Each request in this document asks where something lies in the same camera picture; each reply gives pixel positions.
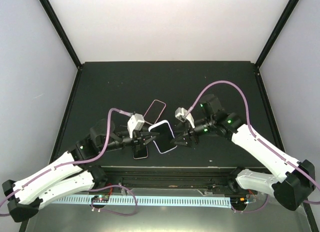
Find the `phone screen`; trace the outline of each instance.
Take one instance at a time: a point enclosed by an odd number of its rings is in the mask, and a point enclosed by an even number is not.
[[[134,151],[133,152],[133,158],[134,159],[141,159],[141,158],[147,158],[148,157],[148,148],[144,147],[143,149],[139,151]]]
[[[159,133],[159,136],[153,141],[159,151],[159,153],[166,153],[175,149],[177,146],[172,144],[171,141],[175,138],[169,123],[159,122],[149,128],[150,132]]]
[[[164,102],[154,100],[143,116],[144,121],[150,125],[155,124],[160,118],[160,115],[164,111],[165,107],[166,104]]]

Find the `metal frame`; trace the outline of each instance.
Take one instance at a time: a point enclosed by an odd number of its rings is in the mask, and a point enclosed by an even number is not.
[[[60,130],[59,130],[59,133],[58,133],[58,137],[57,137],[56,143],[54,145],[54,149],[53,149],[53,152],[52,152],[51,159],[50,159],[50,162],[52,162],[52,160],[55,159],[54,155],[57,154],[59,149],[60,149],[61,141],[62,141],[64,132],[65,132],[65,129],[66,129],[66,125],[67,125],[67,121],[68,121],[69,114],[70,114],[70,111],[71,111],[71,107],[72,107],[72,104],[73,104],[73,100],[74,100],[74,97],[75,97],[75,94],[76,94],[76,91],[77,91],[77,87],[78,87],[78,84],[79,84],[79,81],[80,81],[80,76],[81,76],[81,73],[82,73],[82,64],[81,64],[76,52],[74,51],[74,49],[73,49],[73,47],[72,47],[72,45],[71,45],[71,43],[70,43],[65,31],[64,31],[61,23],[59,22],[58,17],[56,16],[52,6],[50,5],[49,0],[39,0],[39,1],[41,2],[45,12],[47,13],[49,19],[51,20],[54,28],[57,31],[57,33],[59,34],[59,36],[60,36],[65,48],[69,52],[69,55],[71,56],[75,66],[78,68],[78,72],[77,72],[77,75],[76,75],[76,78],[75,78],[75,81],[74,81],[74,84],[73,84],[73,87],[72,87],[72,90],[71,90],[69,101],[68,101],[68,104],[67,104],[63,119],[62,119],[61,127],[60,127]],[[287,6],[285,7],[283,13],[280,16],[275,28],[273,29],[273,31],[272,31],[267,43],[265,44],[261,54],[259,55],[258,60],[255,63],[255,72],[254,72],[255,73],[255,77],[256,77],[256,82],[257,82],[257,85],[258,85],[259,90],[260,90],[260,95],[261,95],[261,98],[262,98],[262,101],[263,101],[263,104],[264,104],[264,108],[266,110],[266,114],[267,114],[267,117],[268,117],[268,122],[270,124],[271,130],[272,130],[272,134],[273,134],[273,137],[274,137],[274,140],[275,140],[275,144],[279,149],[281,149],[283,151],[284,151],[284,146],[283,146],[283,143],[281,141],[281,137],[280,137],[279,130],[278,130],[278,127],[277,127],[277,124],[276,124],[276,120],[275,120],[274,114],[272,112],[272,108],[271,108],[271,105],[270,105],[270,102],[269,102],[269,99],[268,99],[268,96],[267,96],[267,93],[266,93],[266,89],[265,89],[263,80],[261,78],[261,73],[259,71],[259,68],[261,67],[261,65],[263,64],[264,60],[266,59],[268,53],[270,52],[273,44],[275,43],[276,39],[278,38],[281,30],[285,26],[285,24],[286,24],[287,20],[289,19],[292,11],[296,7],[298,1],[299,0],[289,0]],[[307,218],[308,218],[309,224],[311,226],[311,230],[314,231],[314,232],[316,232],[316,231],[319,232],[310,205],[309,204],[305,204],[304,208],[305,208],[305,212],[307,214]],[[20,232],[25,231],[27,224],[28,224],[28,221],[24,221],[21,224],[21,227],[20,227],[19,231]]]
[[[82,64],[74,50],[74,48],[71,45],[71,42],[69,41],[69,38],[67,37],[64,28],[62,27],[58,17],[56,16],[56,13],[54,12],[54,9],[52,8],[49,0],[39,0],[41,2],[41,5],[43,6],[43,9],[45,10],[46,14],[48,15],[50,21],[52,22],[56,32],[58,33],[59,37],[61,38],[61,41],[63,42],[66,50],[68,51],[70,57],[72,58],[76,68],[80,69],[82,67]]]

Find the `black table surface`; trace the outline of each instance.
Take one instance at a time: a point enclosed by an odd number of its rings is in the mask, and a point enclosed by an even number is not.
[[[160,120],[178,124],[175,110],[189,108],[209,83],[229,80],[237,84],[248,100],[252,126],[274,143],[264,105],[250,62],[87,62],[76,90],[59,154],[84,138],[95,123],[106,118],[110,108],[144,114],[154,99],[167,104]],[[216,85],[207,93],[220,99],[227,112],[236,112],[245,121],[245,106],[240,94],[229,85]],[[196,107],[192,115],[200,119]],[[128,117],[113,113],[117,130],[126,130]],[[146,159],[134,160],[131,148],[106,152],[96,161],[115,167],[263,167],[253,156],[224,138],[205,135],[193,148],[178,147],[166,154],[148,146]]]

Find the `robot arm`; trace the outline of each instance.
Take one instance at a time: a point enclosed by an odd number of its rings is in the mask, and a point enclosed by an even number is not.
[[[182,123],[185,130],[174,139],[173,143],[185,145],[181,141],[188,140],[190,141],[188,146],[191,146],[191,141],[199,143],[199,136],[214,132],[240,146],[261,162],[271,174],[238,169],[235,178],[237,184],[243,189],[269,194],[289,210],[296,210],[314,191],[315,186],[300,172],[287,164],[287,162],[292,163],[314,179],[315,167],[312,163],[307,160],[300,162],[285,154],[251,128],[255,135],[253,136],[249,126],[244,124],[236,113],[226,113],[214,95],[205,95],[199,102],[205,118],[195,121],[195,126],[192,126],[190,120],[184,116]]]
[[[144,119],[140,114],[132,115],[127,123],[128,131],[115,134],[114,124],[111,124],[108,151],[126,146],[132,147],[134,151],[141,150],[158,135],[143,129]],[[53,163],[28,178],[4,182],[2,188],[6,196],[16,192],[8,199],[9,213],[14,221],[21,222],[31,218],[39,209],[66,195],[105,185],[107,178],[100,167],[86,164],[57,165],[96,157],[104,145],[106,133],[106,120],[101,120],[90,129],[90,134],[85,139],[78,141],[74,148]]]

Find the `white wall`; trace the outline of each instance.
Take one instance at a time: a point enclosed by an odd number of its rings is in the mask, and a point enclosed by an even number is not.
[[[79,59],[256,62],[289,0],[50,0]]]
[[[320,182],[320,0],[300,0],[261,74],[286,152],[316,166]],[[320,192],[310,200],[320,201]],[[320,205],[312,206],[320,226]]]
[[[0,0],[0,24],[3,183],[48,163],[76,68],[38,0]],[[0,212],[7,213],[7,205]],[[0,217],[1,231],[18,231],[19,226],[11,217]]]

